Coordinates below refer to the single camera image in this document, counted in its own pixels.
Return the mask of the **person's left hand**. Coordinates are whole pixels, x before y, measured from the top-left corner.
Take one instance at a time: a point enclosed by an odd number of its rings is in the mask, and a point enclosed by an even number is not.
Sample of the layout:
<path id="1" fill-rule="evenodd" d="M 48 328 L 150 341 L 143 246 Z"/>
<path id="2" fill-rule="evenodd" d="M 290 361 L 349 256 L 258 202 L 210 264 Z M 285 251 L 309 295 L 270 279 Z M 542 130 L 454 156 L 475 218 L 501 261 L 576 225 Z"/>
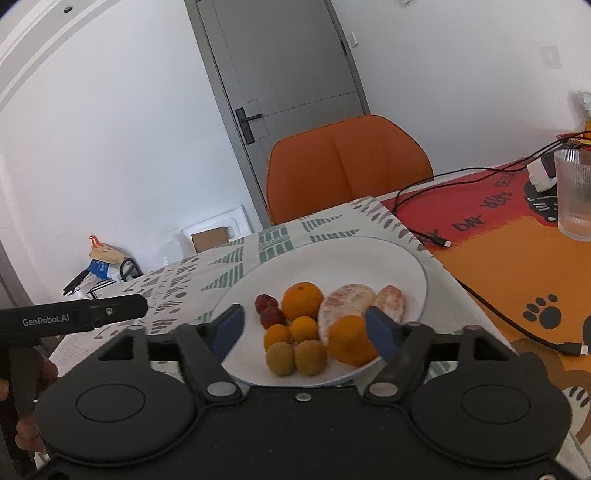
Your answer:
<path id="1" fill-rule="evenodd" d="M 49 387 L 55 384 L 59 379 L 57 366 L 47 359 L 37 350 L 26 349 L 28 358 L 25 358 L 25 364 L 32 364 L 37 373 L 35 380 L 35 397 L 45 392 Z M 4 434 L 7 447 L 15 447 L 20 451 L 41 452 L 45 449 L 42 437 L 37 427 L 36 413 L 32 410 L 26 415 L 19 417 L 14 424 L 15 432 L 11 435 Z"/>

